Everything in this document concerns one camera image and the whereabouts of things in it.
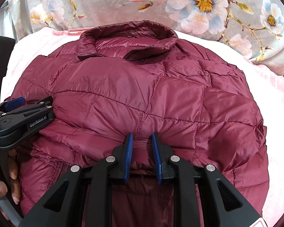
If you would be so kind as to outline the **person's left hand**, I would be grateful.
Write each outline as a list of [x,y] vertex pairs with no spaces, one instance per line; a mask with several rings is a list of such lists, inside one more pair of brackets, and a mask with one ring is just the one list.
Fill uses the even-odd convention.
[[7,179],[0,180],[0,198],[5,196],[11,189],[11,197],[15,204],[20,203],[21,189],[18,179],[18,165],[16,164],[17,151],[12,149],[7,154]]

